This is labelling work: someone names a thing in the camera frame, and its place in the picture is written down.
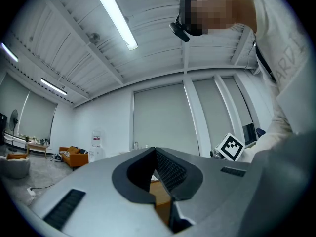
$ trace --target vr headset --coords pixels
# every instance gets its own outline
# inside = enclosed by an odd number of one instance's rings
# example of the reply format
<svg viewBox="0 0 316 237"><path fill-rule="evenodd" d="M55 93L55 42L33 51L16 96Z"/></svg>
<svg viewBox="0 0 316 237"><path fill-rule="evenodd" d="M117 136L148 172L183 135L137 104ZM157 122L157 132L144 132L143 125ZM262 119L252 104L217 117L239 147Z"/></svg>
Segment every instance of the vr headset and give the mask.
<svg viewBox="0 0 316 237"><path fill-rule="evenodd" d="M191 24L191 0L180 0L180 9L177 19L169 26L173 33L184 42L190 40L189 36L201 36L203 34L202 27L197 27L196 24Z"/></svg>

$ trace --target orange sofa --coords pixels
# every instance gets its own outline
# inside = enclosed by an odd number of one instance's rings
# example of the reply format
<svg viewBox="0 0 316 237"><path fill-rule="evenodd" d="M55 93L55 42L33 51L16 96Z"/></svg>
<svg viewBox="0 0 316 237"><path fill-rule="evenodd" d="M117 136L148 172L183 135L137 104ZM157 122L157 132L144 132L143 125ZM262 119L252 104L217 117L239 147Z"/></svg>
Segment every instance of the orange sofa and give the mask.
<svg viewBox="0 0 316 237"><path fill-rule="evenodd" d="M67 151L69 152L69 157L61 154L64 162L66 162L70 167L80 167L89 163L88 154L79 154L80 148L75 147L60 147L59 152Z"/></svg>

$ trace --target floor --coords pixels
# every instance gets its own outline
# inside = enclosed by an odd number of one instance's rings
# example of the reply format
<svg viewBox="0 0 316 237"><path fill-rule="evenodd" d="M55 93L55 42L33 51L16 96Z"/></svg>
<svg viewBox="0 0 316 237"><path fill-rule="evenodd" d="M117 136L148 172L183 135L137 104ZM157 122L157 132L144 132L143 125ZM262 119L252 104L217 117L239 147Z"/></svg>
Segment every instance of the floor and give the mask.
<svg viewBox="0 0 316 237"><path fill-rule="evenodd" d="M10 151L6 145L0 146L0 155L5 156ZM36 154L30 152L29 154L31 167L29 175L22 179L10 179L2 176L1 180L14 200L19 200L26 206L36 201L48 188L34 189L36 196L32 198L27 191L27 188L42 188L58 183L60 180L73 172L65 162L50 161L51 156L47 155L45 159L44 154Z"/></svg>

